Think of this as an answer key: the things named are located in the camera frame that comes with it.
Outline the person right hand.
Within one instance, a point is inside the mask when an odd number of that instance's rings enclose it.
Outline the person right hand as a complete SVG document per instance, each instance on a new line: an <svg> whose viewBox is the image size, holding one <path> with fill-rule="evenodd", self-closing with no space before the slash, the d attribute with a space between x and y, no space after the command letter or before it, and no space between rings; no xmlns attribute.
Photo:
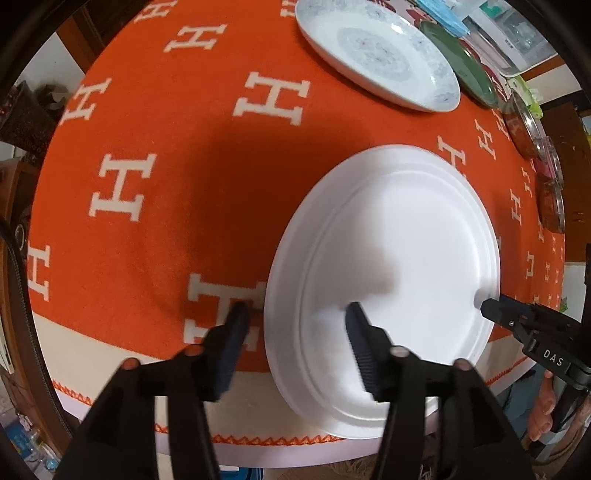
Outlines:
<svg viewBox="0 0 591 480"><path fill-rule="evenodd" d="M556 406L553 379L554 374L546 370L528 419L527 435L532 442L538 441L544 434L549 433L553 426L552 412Z"/></svg>

